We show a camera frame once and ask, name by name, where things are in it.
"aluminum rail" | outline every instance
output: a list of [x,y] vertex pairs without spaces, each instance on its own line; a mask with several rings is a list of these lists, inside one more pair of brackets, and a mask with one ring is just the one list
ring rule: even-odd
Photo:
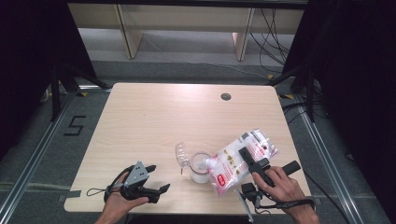
[[35,148],[32,157],[30,158],[25,168],[23,169],[21,176],[13,185],[8,196],[3,200],[0,207],[0,223],[7,224],[9,222],[9,219],[11,218],[13,212],[15,211],[15,208],[17,207],[19,201],[21,200],[21,197],[24,191],[26,190],[29,181],[32,179],[33,175],[35,174],[35,171],[38,165],[40,164],[41,160],[43,159],[53,136],[56,134],[56,131],[59,128],[64,118],[64,112],[66,108],[70,105],[74,97],[75,94],[73,92],[66,94],[61,113],[54,121],[52,121],[49,124],[49,127],[47,128],[42,139]]
[[[295,95],[295,99],[297,103],[304,102],[303,98],[300,95]],[[314,122],[311,122],[310,118],[306,115],[306,113],[304,113],[304,110],[301,106],[299,106],[299,110],[300,113],[302,113],[305,127],[308,130],[309,135],[311,136],[318,151],[320,159],[322,160],[323,165],[327,171],[327,174],[332,181],[332,186],[334,187],[335,192],[340,199],[341,205],[343,205],[344,210],[346,211],[346,217],[348,218],[350,223],[364,223],[358,207],[355,204],[355,200],[349,193],[349,190],[347,189],[344,180],[342,179],[340,173],[337,170],[337,167],[332,161],[332,156],[326,148],[326,145],[324,144],[318,132],[317,126]]]

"white food package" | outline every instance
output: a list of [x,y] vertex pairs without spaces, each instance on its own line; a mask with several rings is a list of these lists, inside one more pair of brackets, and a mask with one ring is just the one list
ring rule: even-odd
[[206,160],[210,182],[218,195],[237,186],[249,174],[248,165],[239,154],[239,149],[246,147],[254,161],[271,159],[277,148],[270,143],[260,129],[244,133],[220,150],[215,156]]

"wrist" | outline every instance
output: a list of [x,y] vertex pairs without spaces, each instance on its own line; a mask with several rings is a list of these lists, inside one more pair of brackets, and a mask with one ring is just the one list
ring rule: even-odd
[[114,224],[121,219],[122,215],[116,213],[102,213],[96,220],[95,224]]
[[291,208],[289,212],[296,224],[320,223],[317,213],[310,205],[299,205]]

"small round object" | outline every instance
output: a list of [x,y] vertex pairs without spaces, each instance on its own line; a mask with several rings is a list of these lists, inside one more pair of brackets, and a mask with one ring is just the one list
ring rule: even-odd
[[230,93],[224,92],[224,93],[221,95],[221,99],[223,99],[223,100],[225,100],[225,101],[231,100],[231,95],[230,95]]

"hand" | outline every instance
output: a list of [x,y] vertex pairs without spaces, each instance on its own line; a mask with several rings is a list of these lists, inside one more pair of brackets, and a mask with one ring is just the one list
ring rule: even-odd
[[[120,177],[118,183],[121,182],[129,173],[125,173]],[[133,208],[147,203],[149,198],[142,197],[132,201],[124,199],[119,192],[112,192],[108,196],[102,214],[96,220],[95,224],[114,224],[131,211]]]
[[[267,185],[257,174],[253,173],[253,179],[260,189],[267,192],[276,202],[290,202],[305,199],[305,195],[297,180],[288,177],[281,167],[272,166],[265,173],[274,182],[274,187]],[[319,223],[315,211],[308,204],[282,209],[290,215],[296,223]]]

